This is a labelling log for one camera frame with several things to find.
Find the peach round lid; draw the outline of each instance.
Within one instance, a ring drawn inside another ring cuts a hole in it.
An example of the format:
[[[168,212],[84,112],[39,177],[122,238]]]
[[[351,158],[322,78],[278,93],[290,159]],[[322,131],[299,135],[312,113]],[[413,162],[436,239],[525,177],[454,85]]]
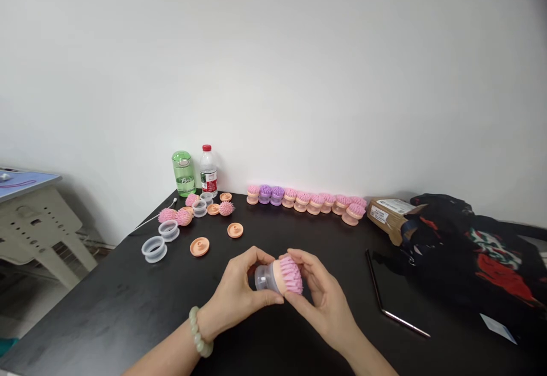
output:
[[[231,238],[239,238],[243,235],[243,225],[237,222],[231,223],[228,225],[228,235]]]
[[[208,250],[209,240],[204,236],[194,239],[190,244],[190,252],[196,257],[205,255]]]
[[[207,207],[207,213],[209,215],[217,215],[220,212],[219,204],[211,204]]]
[[[221,201],[222,202],[228,202],[232,200],[232,194],[230,193],[222,193],[221,194]]]

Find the green water bottle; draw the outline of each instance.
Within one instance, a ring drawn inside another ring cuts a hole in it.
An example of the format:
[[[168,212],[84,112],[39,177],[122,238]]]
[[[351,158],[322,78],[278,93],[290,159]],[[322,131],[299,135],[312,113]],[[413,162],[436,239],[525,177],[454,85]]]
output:
[[[186,151],[176,151],[171,158],[177,181],[177,191],[181,197],[195,193],[194,164]]]

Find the red pattern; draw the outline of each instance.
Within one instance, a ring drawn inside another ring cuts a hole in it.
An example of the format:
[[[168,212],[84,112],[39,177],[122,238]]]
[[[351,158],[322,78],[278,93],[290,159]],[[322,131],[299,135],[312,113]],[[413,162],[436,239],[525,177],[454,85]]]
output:
[[[534,306],[532,302],[535,302],[536,299],[530,288],[524,283],[522,276],[485,254],[479,254],[477,263],[482,271],[475,273],[478,277],[504,288],[527,305]]]

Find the wrist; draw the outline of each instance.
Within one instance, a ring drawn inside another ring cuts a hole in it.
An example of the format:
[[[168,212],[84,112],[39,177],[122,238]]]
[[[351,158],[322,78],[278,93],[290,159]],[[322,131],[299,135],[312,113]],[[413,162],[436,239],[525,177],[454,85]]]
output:
[[[368,339],[363,332],[361,332],[357,324],[355,324],[355,328],[348,333],[347,337],[344,339],[344,344],[340,347],[338,353],[344,356],[347,361],[350,361],[353,356],[359,355],[359,352],[362,351],[363,344],[367,342]]]
[[[219,315],[215,313],[211,301],[207,302],[196,314],[201,338],[205,343],[211,343],[222,333],[219,323]]]

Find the bracelet bead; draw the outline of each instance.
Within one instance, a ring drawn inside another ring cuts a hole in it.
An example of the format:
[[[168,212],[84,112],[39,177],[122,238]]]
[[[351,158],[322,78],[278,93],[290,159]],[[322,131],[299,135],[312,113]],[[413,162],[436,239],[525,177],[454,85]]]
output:
[[[199,332],[198,327],[198,319],[197,319],[197,313],[199,311],[199,308],[197,306],[194,306],[190,309],[190,313],[188,315],[188,318],[190,319],[190,331],[192,333],[192,336],[194,337],[194,344],[195,348],[198,351],[198,353],[201,355],[202,358],[208,358],[211,356],[211,353],[213,353],[213,342],[211,344],[205,343],[205,341],[201,338],[201,334]]]

